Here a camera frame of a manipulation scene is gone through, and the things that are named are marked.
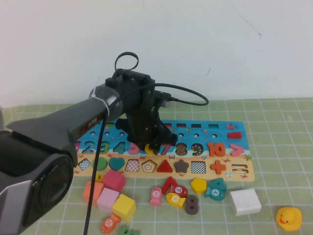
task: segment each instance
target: red triangle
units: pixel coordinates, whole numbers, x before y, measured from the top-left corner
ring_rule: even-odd
[[[167,160],[164,160],[161,165],[156,169],[157,172],[168,172],[172,173],[173,169],[171,168],[170,164]]]

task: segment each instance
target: brown number 8 block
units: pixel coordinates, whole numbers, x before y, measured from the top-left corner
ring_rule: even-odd
[[[186,199],[185,211],[187,214],[197,214],[199,207],[198,207],[198,198],[195,195],[188,195]]]

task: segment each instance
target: rubber duck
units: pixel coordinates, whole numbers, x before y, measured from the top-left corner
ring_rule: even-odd
[[[298,230],[302,222],[301,211],[294,207],[283,207],[277,212],[276,222],[286,231]]]

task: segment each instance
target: orange number 10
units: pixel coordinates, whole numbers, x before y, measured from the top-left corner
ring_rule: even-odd
[[[225,145],[223,143],[216,143],[215,145],[210,142],[207,144],[209,147],[210,157],[214,157],[214,155],[218,157],[225,156]]]

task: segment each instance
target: heart shape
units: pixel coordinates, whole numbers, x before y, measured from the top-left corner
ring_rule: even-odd
[[[109,161],[109,166],[113,170],[119,170],[124,166],[124,164],[125,164],[124,158],[111,158]]]

